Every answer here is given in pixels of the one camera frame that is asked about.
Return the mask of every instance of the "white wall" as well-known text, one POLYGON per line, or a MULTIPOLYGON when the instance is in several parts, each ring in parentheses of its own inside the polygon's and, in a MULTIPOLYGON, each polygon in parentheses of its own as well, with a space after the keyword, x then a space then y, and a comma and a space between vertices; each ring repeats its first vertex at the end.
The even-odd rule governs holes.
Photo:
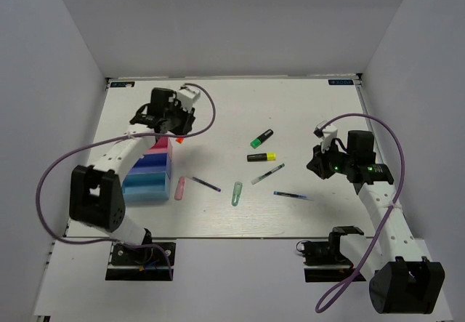
MULTIPOLYGON (((364 75, 371 113, 405 149, 400 199, 416 235, 446 272, 445 293, 465 321, 465 0, 404 0, 364 75)), ((380 129, 398 175, 398 157, 380 129)))
MULTIPOLYGON (((29 321, 51 239, 34 206, 58 156, 89 142, 105 81, 62 0, 0 0, 0 321, 29 321)), ((70 158, 49 178, 44 213, 63 232, 70 158)))
POLYGON ((63 0, 107 77, 361 72, 402 0, 63 0))

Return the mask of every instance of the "blue pen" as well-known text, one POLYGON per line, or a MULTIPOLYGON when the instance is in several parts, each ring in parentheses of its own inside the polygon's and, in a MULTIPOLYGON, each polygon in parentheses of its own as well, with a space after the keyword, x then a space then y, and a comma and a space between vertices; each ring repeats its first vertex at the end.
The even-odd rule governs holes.
POLYGON ((277 196, 285 196, 285 197, 300 198, 302 200, 307 200, 307 197, 305 195, 297 195, 296 193, 281 193, 280 191, 275 191, 274 194, 277 196))

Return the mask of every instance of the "blue label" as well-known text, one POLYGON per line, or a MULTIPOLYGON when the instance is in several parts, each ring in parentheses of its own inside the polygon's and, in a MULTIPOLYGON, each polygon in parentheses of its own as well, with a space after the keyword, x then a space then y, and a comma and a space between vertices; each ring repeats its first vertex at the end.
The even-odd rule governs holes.
POLYGON ((110 84, 111 88, 121 88, 121 87, 134 87, 135 82, 134 81, 129 81, 129 82, 112 82, 110 84))
POLYGON ((352 86, 354 84, 353 80, 328 80, 330 86, 352 86))

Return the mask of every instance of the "test tube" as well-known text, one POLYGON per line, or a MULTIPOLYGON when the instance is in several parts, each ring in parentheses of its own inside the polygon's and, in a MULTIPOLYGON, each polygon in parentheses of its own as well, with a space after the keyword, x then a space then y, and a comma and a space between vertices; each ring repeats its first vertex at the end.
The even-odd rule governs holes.
POLYGON ((234 190, 232 191, 232 200, 231 200, 231 204, 233 206, 238 205, 241 192, 242 192, 242 182, 235 182, 234 190))

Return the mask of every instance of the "pen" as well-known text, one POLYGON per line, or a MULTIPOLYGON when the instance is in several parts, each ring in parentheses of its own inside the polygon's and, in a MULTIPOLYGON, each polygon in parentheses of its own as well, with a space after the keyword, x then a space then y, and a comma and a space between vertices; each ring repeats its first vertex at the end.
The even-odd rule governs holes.
POLYGON ((263 180, 264 178, 268 177, 269 175, 273 174, 274 172, 279 171, 283 167, 284 167, 284 164, 280 164, 279 166, 273 168, 271 171, 266 172, 265 174, 255 178, 254 180, 252 180, 252 185, 257 184, 260 180, 263 180))
POLYGON ((202 180, 202 179, 198 179, 198 178, 196 178, 196 177, 192 177, 192 178, 189 178, 189 179, 193 180, 194 182, 198 182, 199 184, 205 185, 206 187, 211 188, 211 189, 213 189, 213 190, 218 191, 219 193, 221 193, 221 189, 220 189, 220 188, 217 188, 215 185, 212 185, 212 184, 210 184, 209 182, 206 182, 206 181, 204 181, 204 180, 202 180))
POLYGON ((307 200, 307 197, 305 195, 297 195, 296 193, 281 193, 280 191, 275 191, 273 194, 275 194, 277 196, 301 198, 302 200, 307 200))

